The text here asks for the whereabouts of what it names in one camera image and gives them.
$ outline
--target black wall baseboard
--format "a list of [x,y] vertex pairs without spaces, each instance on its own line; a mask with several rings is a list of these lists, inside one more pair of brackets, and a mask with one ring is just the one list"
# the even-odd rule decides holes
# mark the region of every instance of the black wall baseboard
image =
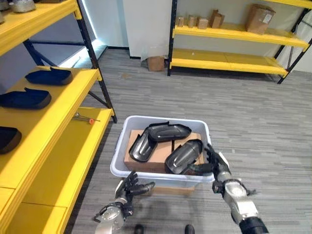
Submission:
[[141,57],[130,56],[131,59],[141,59]]
[[119,47],[119,46],[107,46],[108,49],[117,49],[117,50],[129,50],[128,47]]

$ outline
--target white wall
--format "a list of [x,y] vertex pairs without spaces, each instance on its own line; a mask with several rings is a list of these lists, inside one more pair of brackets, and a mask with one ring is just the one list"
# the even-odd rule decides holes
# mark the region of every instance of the white wall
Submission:
[[128,47],[122,0],[85,0],[96,36],[105,45]]
[[170,0],[123,0],[130,56],[141,57],[145,45],[169,44]]
[[[265,4],[276,11],[270,22],[271,28],[290,31],[302,12],[302,8],[260,0],[178,0],[177,15],[188,14],[209,17],[213,9],[225,15],[225,22],[243,24],[252,3]],[[171,4],[170,0],[123,0],[130,55],[140,57],[145,44],[169,44]],[[312,34],[302,31],[304,38]],[[176,35],[175,48],[191,48],[251,55],[273,56],[279,45],[250,41],[216,39]],[[310,71],[308,61],[311,51],[296,66],[298,70]],[[285,64],[285,56],[280,56]]]

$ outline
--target yellow shelf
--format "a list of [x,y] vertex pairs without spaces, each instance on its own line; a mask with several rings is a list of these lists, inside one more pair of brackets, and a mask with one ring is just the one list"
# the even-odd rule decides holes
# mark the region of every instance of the yellow shelf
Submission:
[[312,1],[310,0],[264,0],[264,1],[272,1],[272,2],[282,3],[286,5],[299,6],[299,7],[312,9]]
[[80,18],[76,0],[36,3],[36,10],[22,14],[3,11],[5,22],[0,25],[0,56],[73,12]]
[[9,91],[24,87],[50,92],[50,104],[41,110],[21,110],[0,107],[1,126],[16,127],[22,133],[19,145],[0,156],[0,188],[12,189],[6,201],[0,202],[0,231],[9,224],[18,205],[40,170],[52,148],[70,122],[75,111],[100,78],[97,69],[70,69],[73,81],[65,86],[31,84],[22,78]]
[[48,156],[8,233],[63,233],[76,198],[113,114],[111,109],[79,108],[93,125],[72,120]]
[[200,50],[173,49],[170,67],[191,67],[227,71],[286,75],[274,58]]
[[268,42],[281,45],[291,45],[303,47],[306,50],[309,46],[307,42],[299,39],[291,32],[277,29],[267,29],[266,34],[259,35],[256,33],[250,33],[245,31],[243,25],[237,25],[233,23],[224,23],[221,28],[207,28],[198,29],[197,27],[189,28],[184,25],[183,27],[175,26],[173,37],[175,34],[212,37],[212,38],[225,38],[236,40],[247,40],[255,42]]

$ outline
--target gray carpet floor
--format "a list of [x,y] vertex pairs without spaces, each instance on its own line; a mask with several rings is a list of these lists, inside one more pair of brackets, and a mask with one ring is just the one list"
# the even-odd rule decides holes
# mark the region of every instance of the gray carpet floor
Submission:
[[[110,163],[123,122],[131,115],[200,119],[213,146],[228,159],[232,174],[259,194],[252,197],[271,233],[312,230],[312,74],[275,77],[210,71],[206,74],[149,72],[128,51],[108,49],[99,60],[118,123],[107,128],[83,185],[67,233],[93,233],[91,220],[114,200],[119,179]],[[101,94],[98,84],[93,91]],[[87,97],[83,105],[100,103]],[[240,233],[221,195],[200,184],[191,196],[153,195],[134,199],[135,213],[123,233],[141,223],[147,234]]]

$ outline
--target white label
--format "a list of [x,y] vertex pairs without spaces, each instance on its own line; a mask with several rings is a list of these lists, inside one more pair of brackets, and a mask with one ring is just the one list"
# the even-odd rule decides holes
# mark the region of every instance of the white label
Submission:
[[265,18],[263,19],[263,23],[269,23],[270,20],[272,19],[272,15],[271,14],[266,14]]

